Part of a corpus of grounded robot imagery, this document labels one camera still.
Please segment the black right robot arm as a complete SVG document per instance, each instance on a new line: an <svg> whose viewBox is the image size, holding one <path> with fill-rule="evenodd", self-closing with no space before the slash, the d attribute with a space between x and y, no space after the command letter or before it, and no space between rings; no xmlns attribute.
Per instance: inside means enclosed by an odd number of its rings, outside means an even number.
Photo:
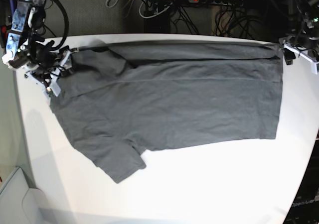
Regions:
<svg viewBox="0 0 319 224"><path fill-rule="evenodd" d="M46 3L51 1L62 13L64 30L58 44L53 40L45 43L43 34L48 31L45 25ZM12 70L25 67L36 81L46 84L53 78L68 73L62 60L66 58L64 42L69 33L67 12L59 0L17 0L12 23L6 33L5 54L2 62Z"/></svg>

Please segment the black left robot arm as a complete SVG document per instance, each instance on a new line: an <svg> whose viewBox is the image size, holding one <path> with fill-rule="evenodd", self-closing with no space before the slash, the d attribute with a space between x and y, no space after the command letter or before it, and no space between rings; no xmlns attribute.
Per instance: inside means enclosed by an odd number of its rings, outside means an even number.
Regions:
<svg viewBox="0 0 319 224"><path fill-rule="evenodd" d="M319 0L288 0L288 31L281 48L287 65L303 57L319 69Z"/></svg>

